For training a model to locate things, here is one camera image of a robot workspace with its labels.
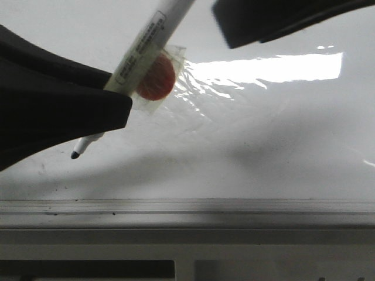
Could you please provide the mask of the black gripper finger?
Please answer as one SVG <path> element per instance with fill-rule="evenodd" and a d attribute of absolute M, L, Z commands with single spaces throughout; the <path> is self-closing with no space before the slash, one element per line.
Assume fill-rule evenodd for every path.
<path fill-rule="evenodd" d="M 373 5 L 373 0 L 221 0 L 213 4 L 212 12 L 228 47 L 235 49 L 270 42 Z"/>
<path fill-rule="evenodd" d="M 106 91 L 109 78 L 1 27 L 1 169 L 60 143 L 125 127 L 132 100 Z"/>

